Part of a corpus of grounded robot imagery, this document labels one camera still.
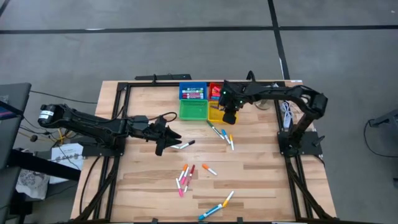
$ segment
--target yellow box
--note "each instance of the yellow box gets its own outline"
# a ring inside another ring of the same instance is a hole
[[[224,123],[227,124],[223,121],[223,116],[224,116],[224,111],[220,111],[216,108],[212,108],[212,106],[217,107],[218,106],[218,101],[210,101],[208,102],[208,120],[210,122],[216,122],[216,123]],[[236,117],[236,122],[238,122],[238,112],[235,115]]]

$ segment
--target white paper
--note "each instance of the white paper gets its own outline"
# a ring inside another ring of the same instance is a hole
[[[27,194],[31,198],[43,200],[47,193],[49,178],[45,174],[22,169],[19,173],[16,190],[19,193]]]
[[[62,164],[74,169],[79,167],[79,170],[83,167],[83,156],[81,153],[83,152],[83,146],[74,143],[74,144],[64,144],[60,146],[63,153],[68,156],[69,160],[65,157],[59,147],[52,148],[51,153],[51,161],[56,162],[58,164]],[[59,177],[50,177],[50,184],[57,184],[67,181],[67,179],[59,178]]]

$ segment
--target wooden tabletop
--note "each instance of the wooden tabletop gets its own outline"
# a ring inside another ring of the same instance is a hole
[[[290,80],[285,83],[287,86],[302,84]],[[97,116],[111,118],[117,84],[117,81],[103,82]],[[179,111],[178,87],[132,89],[129,116],[141,114],[152,118],[169,111]],[[299,111],[293,109],[295,122],[302,115]],[[250,104],[244,105],[235,125],[214,123],[217,129],[225,129],[233,135],[234,151],[205,121],[177,118],[169,125],[182,135],[182,142],[196,140],[196,143],[184,150],[167,148],[159,157],[155,155],[154,142],[127,138],[125,154],[119,164],[112,222],[150,222],[152,218],[158,218],[160,222],[195,222],[198,216],[223,203],[232,190],[235,194],[228,206],[206,221],[236,221],[236,217],[243,217],[245,221],[295,220],[285,162],[279,154],[276,137],[279,129],[273,103],[266,111]],[[81,190],[94,159],[89,158],[83,164],[71,218],[78,216]],[[98,189],[102,160],[90,175],[83,208]],[[335,216],[322,163],[313,156],[302,156],[302,161],[309,191],[327,213]],[[202,168],[203,163],[218,175]],[[180,198],[175,178],[180,175],[184,164],[190,167],[195,164],[196,169],[188,192]],[[297,190],[304,217],[302,195]],[[106,201],[102,201],[100,217],[104,217]]]

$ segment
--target marker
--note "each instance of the marker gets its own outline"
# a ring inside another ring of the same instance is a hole
[[[203,90],[182,90],[182,93],[202,93],[203,94]]]
[[[192,169],[191,169],[191,172],[189,173],[189,178],[188,178],[187,185],[185,186],[184,193],[187,192],[189,183],[192,180],[193,170],[195,170],[195,165],[192,165]]]
[[[234,142],[232,141],[232,134],[229,134],[229,140],[231,140],[231,147],[232,147],[232,151],[233,151],[235,149],[234,149]]]
[[[185,165],[184,165],[184,168],[182,168],[182,171],[181,171],[180,177],[178,178],[178,181],[181,181],[181,178],[182,178],[182,176],[184,175],[184,173],[185,173],[187,167],[188,167],[188,164],[185,164]]]
[[[231,199],[232,195],[234,194],[234,191],[231,191],[231,193],[229,194],[229,196],[225,199],[224,203],[223,203],[223,208],[226,207],[226,205],[228,204],[229,200]]]
[[[220,210],[222,208],[222,204],[218,204],[217,206],[215,206],[214,208],[210,209],[209,211],[205,212],[203,215],[199,216],[198,220],[202,221],[204,220],[207,216],[217,212],[218,210]]]
[[[183,197],[184,194],[182,193],[182,189],[181,189],[181,186],[180,186],[180,182],[178,181],[177,178],[175,179],[175,181],[177,182],[178,194],[179,194],[181,197]]]
[[[210,167],[208,167],[206,164],[202,164],[201,166],[206,170],[208,170],[209,172],[211,172],[212,174],[217,175],[217,173],[214,170],[210,169]]]
[[[188,95],[188,96],[199,95],[199,96],[203,96],[203,93],[182,93],[182,95]]]
[[[182,96],[203,96],[203,93],[183,93]]]
[[[185,90],[202,90],[203,91],[203,88],[183,88],[182,91],[185,91]]]
[[[210,121],[206,121],[206,122],[207,122],[207,123],[210,125],[210,127],[218,134],[218,136],[224,140],[224,136],[222,136],[222,135],[217,131],[217,129],[213,126],[213,124],[211,124]]]
[[[188,171],[189,171],[189,167],[187,167],[187,169],[186,169],[186,171],[184,173],[184,177],[182,177],[181,184],[185,183],[185,180],[187,179]]]
[[[218,88],[217,86],[214,86],[213,89],[214,89],[215,91],[217,91],[217,92],[220,91],[220,88]]]
[[[182,96],[183,99],[203,99],[203,96]]]
[[[222,132],[223,132],[223,134],[224,134],[224,137],[225,137],[225,140],[226,140],[226,142],[228,142],[228,144],[231,144],[231,142],[229,141],[229,139],[228,139],[228,136],[226,135],[226,132],[225,132],[225,130],[224,129],[222,129],[221,130]]]
[[[195,140],[192,140],[192,141],[186,143],[185,145],[181,146],[180,149],[183,149],[183,148],[185,148],[185,147],[187,147],[187,146],[190,146],[190,145],[192,145],[193,143],[195,143]]]

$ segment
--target plastic bin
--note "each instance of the plastic bin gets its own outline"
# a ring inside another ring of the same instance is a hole
[[[205,82],[180,82],[180,100],[198,100],[198,99],[183,99],[182,90],[184,88],[203,88],[203,100],[207,99],[207,83]]]
[[[208,112],[208,120],[210,122],[214,123],[224,123],[227,124],[223,121],[223,116],[224,116],[224,111],[220,111],[216,108],[212,108],[211,106],[218,106],[218,101],[209,101],[209,112]],[[238,122],[238,112],[235,114],[236,117],[236,122]]]
[[[180,100],[180,119],[205,121],[208,111],[207,100]]]
[[[208,98],[209,100],[212,100],[211,97],[213,95],[211,94],[211,92],[213,91],[214,86],[217,86],[218,88],[221,89],[223,87],[223,84],[222,83],[210,83],[210,85],[209,85],[209,98]]]

